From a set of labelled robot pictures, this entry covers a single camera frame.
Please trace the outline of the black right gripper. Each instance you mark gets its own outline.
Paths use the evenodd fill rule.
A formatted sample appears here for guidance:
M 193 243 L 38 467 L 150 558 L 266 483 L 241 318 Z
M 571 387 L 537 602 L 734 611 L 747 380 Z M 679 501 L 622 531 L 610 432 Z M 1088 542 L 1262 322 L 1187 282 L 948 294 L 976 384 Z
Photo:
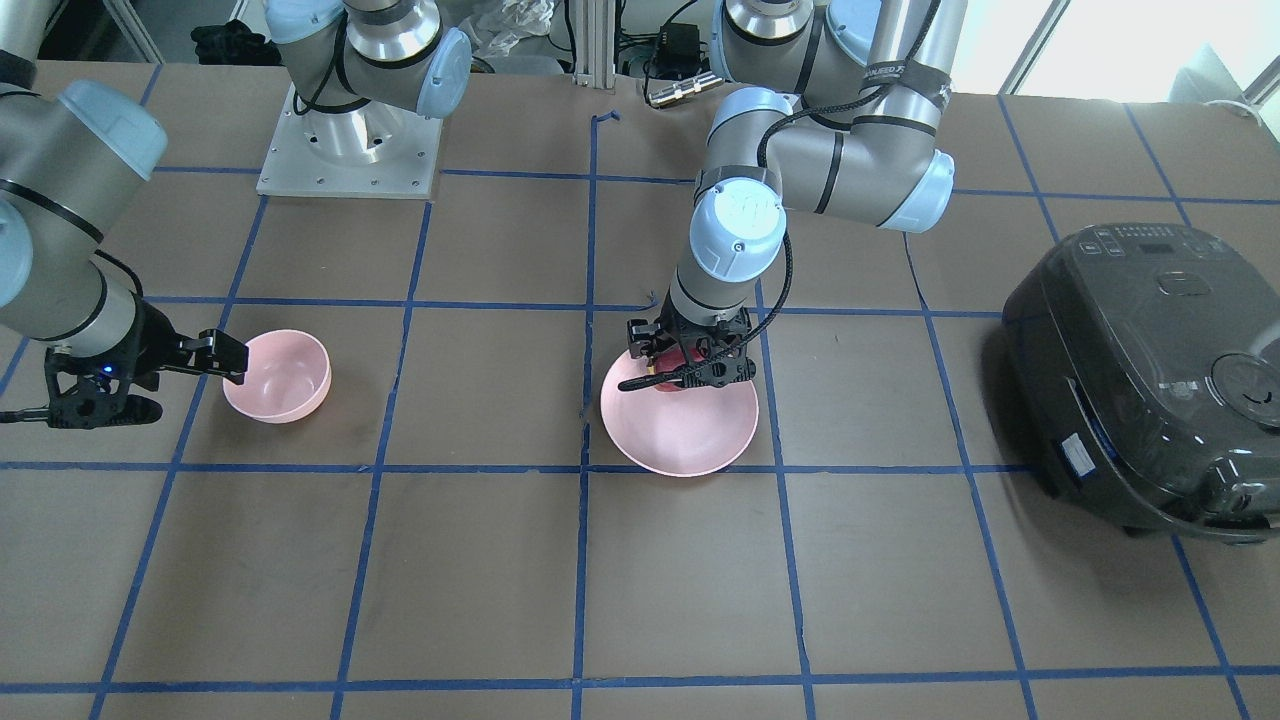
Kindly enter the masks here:
M 163 313 L 140 300 L 123 340 L 111 348 L 88 357 L 45 351 L 45 423 L 63 430 L 155 423 L 163 416 L 160 404 L 131 389 L 157 389 L 160 372 L 189 372 L 193 355 L 200 374 L 244 383 L 247 345 L 219 329 L 201 331 L 196 338 L 183 336 Z

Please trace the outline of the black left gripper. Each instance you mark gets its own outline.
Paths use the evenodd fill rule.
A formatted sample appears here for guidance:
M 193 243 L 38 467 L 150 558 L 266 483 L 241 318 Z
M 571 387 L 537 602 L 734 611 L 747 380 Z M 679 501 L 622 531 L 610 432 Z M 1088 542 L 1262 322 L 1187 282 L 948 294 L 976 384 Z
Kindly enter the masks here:
M 745 341 L 751 331 L 750 313 L 745 307 L 727 320 L 699 325 L 664 307 L 654 322 L 643 318 L 627 323 L 630 357 L 643 360 L 646 374 L 627 380 L 630 389 L 645 389 L 667 380 L 682 380 L 696 374 L 700 387 L 723 388 L 732 383 L 750 382 L 756 375 L 756 364 L 746 355 Z M 677 345 L 687 354 L 704 348 L 707 359 L 677 372 L 653 375 L 652 360 Z

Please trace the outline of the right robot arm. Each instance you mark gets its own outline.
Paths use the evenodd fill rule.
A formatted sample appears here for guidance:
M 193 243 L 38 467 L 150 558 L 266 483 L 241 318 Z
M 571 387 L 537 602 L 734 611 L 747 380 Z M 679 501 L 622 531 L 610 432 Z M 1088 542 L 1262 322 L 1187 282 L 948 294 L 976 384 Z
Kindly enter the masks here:
M 168 146 L 159 120 L 109 85 L 33 88 L 52 1 L 3 4 L 3 325 L 45 346 L 47 401 L 3 421 L 55 429 L 157 421 L 163 372 L 242 386 L 250 348 L 177 332 L 142 291 L 99 266 L 101 242 Z M 300 106 L 324 117 L 380 102 L 442 119 L 468 83 L 472 45 L 434 1 L 270 1 Z

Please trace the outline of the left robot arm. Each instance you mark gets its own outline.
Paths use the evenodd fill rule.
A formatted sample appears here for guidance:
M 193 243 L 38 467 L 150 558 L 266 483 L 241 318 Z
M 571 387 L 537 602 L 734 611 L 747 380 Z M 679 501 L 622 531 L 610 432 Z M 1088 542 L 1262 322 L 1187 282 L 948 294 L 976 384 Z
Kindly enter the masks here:
M 945 213 L 954 159 L 936 141 L 965 1 L 719 1 L 710 68 L 735 85 L 707 136 L 687 246 L 654 322 L 628 323 L 646 363 L 623 392 L 750 380 L 748 304 L 788 213 L 922 233 Z

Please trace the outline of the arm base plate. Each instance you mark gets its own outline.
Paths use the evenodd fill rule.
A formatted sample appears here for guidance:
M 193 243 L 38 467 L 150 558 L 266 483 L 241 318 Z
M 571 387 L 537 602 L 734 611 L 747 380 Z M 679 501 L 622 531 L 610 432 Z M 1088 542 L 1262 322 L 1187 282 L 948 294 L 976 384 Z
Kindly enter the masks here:
M 431 197 L 444 120 L 383 102 L 298 115 L 294 96 L 289 87 L 256 183 L 260 195 Z

